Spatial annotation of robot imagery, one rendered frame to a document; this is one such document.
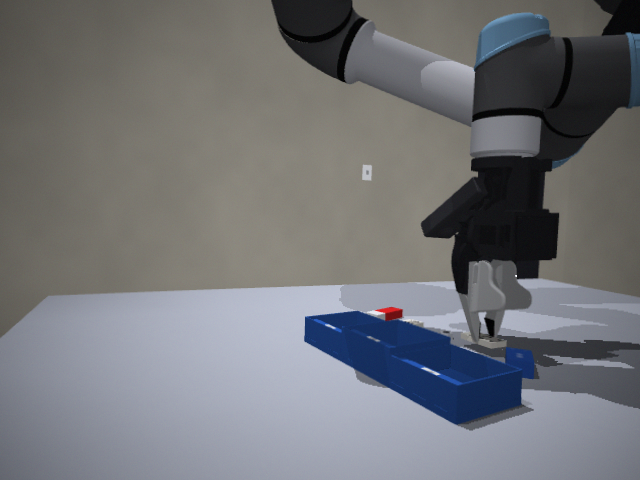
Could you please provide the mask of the white domino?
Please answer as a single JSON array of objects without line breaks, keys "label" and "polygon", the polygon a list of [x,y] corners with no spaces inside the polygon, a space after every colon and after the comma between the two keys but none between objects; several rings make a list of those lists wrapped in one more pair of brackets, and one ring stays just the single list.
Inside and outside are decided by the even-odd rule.
[{"label": "white domino", "polygon": [[416,321],[416,320],[412,320],[412,319],[404,320],[404,321],[408,322],[408,323],[411,323],[413,325],[419,326],[419,327],[424,327],[424,323],[420,322],[420,321]]},{"label": "white domino", "polygon": [[496,337],[491,337],[489,335],[480,333],[480,339],[479,342],[475,342],[471,336],[470,332],[463,332],[461,333],[461,338],[485,347],[488,347],[490,349],[493,348],[500,348],[500,347],[506,347],[507,341],[496,338]]}]

